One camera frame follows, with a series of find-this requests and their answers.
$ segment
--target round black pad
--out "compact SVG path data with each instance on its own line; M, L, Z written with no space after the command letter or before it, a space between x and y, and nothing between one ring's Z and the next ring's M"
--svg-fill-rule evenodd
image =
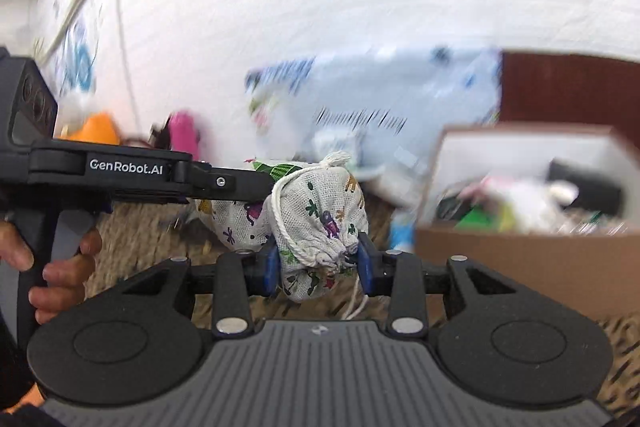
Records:
M145 349L147 339L145 328L137 324L101 322L80 331L74 340L74 349L88 362L124 362Z
M184 380L202 354L198 330L148 296L94 298L41 327L27 358L47 393L92 406L148 400Z
M448 372L476 396L504 405L548 407L594 396L612 362L604 332L540 295L509 297L504 306L485 297L486 306L465 309L442 327L436 347Z
M495 349L516 362L543 363L564 353L564 335L542 322L513 321L498 327L491 337Z

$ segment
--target human hand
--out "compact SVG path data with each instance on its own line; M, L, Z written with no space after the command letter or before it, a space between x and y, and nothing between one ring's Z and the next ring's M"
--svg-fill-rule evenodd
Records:
M84 282L95 271L96 255L102 249L102 238L96 230L87 232L80 241L80 252L71 259L52 261L44 267L42 276L49 287L33 287L29 301L36 308L39 324L50 321L61 311L84 300ZM0 259L17 270L33 266L33 254L11 223L0 221Z

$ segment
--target drawstring bag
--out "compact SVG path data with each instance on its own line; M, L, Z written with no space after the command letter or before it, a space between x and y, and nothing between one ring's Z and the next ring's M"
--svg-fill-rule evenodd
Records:
M197 201L199 217L231 250L258 250L273 233L280 252L282 289L296 302L328 292L350 275L358 233L369 232L364 195L344 168L346 153L319 164L254 162L276 180L264 204Z
M344 168L350 156L332 153L281 178L265 201L280 250L282 289L299 302L324 295L353 267L358 232L368 232L364 195Z

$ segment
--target brown cardboard box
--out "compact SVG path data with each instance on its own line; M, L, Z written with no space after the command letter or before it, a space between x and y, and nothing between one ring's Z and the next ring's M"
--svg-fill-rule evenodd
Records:
M488 172L544 178L553 158L605 172L625 190L638 232L549 236L458 231L431 224L443 189ZM594 319L640 311L640 152L604 126L498 124L450 128L434 159L415 231L432 263L466 255Z

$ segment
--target silver rivet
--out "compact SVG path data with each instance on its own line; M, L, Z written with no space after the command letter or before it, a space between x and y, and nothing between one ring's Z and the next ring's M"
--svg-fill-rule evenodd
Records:
M391 323L391 327L398 333L410 334L422 331L424 324L413 317L400 317Z
M246 320L240 317L225 317L216 322L216 329L220 333L226 333L227 335L242 333L248 327L249 324L246 323Z

